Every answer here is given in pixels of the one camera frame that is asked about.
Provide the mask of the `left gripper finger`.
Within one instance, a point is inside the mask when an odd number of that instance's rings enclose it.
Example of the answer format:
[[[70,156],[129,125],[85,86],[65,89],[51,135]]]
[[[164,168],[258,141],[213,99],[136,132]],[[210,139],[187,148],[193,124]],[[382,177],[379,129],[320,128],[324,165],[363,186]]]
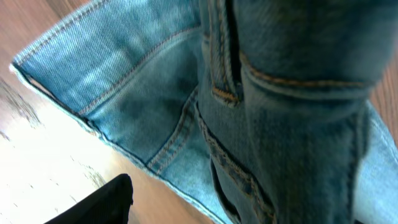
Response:
[[[127,224],[133,204],[128,174],[120,174],[45,224]]]

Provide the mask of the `light blue denim jeans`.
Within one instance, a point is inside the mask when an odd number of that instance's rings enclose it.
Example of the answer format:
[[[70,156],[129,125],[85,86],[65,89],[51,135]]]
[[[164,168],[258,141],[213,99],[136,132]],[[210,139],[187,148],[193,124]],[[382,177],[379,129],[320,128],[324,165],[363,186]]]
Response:
[[[393,0],[93,1],[12,62],[218,223],[396,223]]]

